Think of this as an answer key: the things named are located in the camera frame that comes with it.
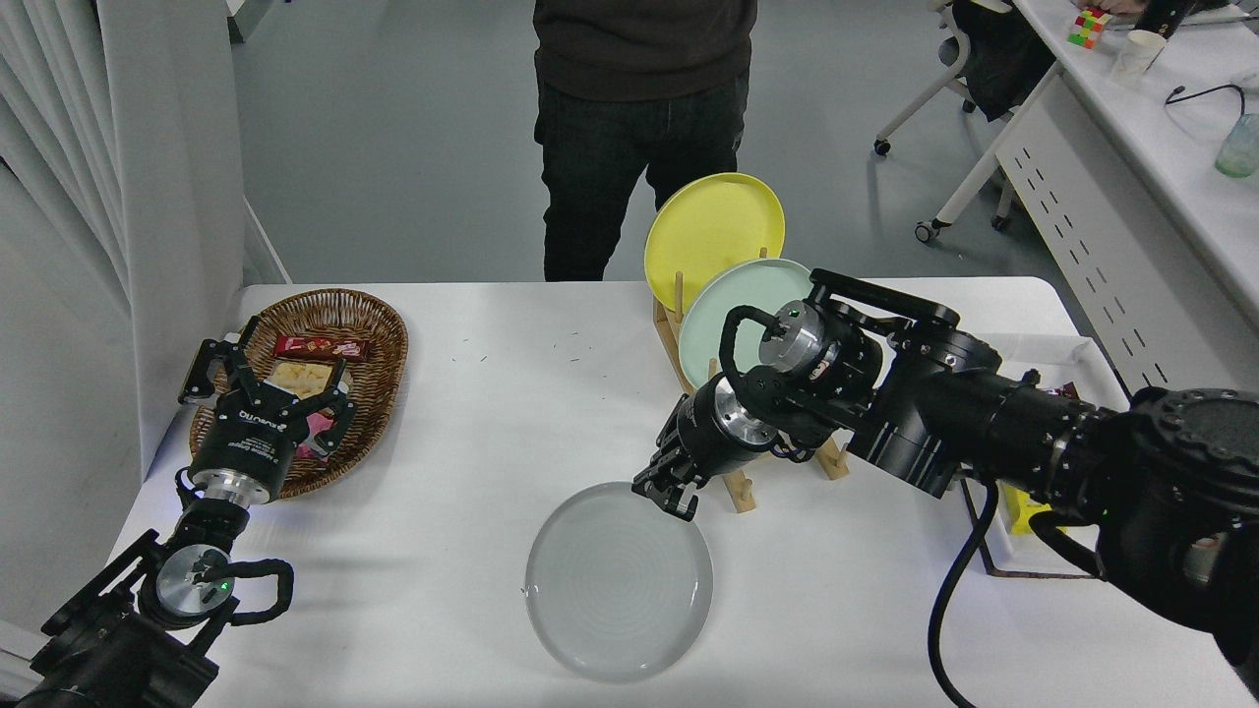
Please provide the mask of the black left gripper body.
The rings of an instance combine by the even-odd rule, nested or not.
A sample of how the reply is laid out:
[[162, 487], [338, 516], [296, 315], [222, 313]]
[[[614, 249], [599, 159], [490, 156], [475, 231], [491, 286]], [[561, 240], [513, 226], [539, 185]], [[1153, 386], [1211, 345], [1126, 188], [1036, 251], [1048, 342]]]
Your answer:
[[214, 411], [214, 421], [193, 457], [193, 477], [212, 471], [244, 475], [261, 488], [282, 488], [298, 443], [308, 438], [308, 409], [283, 414], [296, 398], [277, 385], [261, 385], [261, 406], [251, 409], [243, 391], [229, 391]]

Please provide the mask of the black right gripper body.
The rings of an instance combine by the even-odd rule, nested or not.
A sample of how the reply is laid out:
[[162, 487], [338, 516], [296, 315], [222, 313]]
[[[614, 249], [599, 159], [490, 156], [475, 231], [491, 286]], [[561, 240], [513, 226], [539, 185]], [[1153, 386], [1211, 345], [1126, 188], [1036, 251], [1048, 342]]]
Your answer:
[[742, 469], [749, 448], [733, 438], [718, 420], [718, 385], [706, 383], [682, 397], [658, 436], [661, 482], [705, 482]]

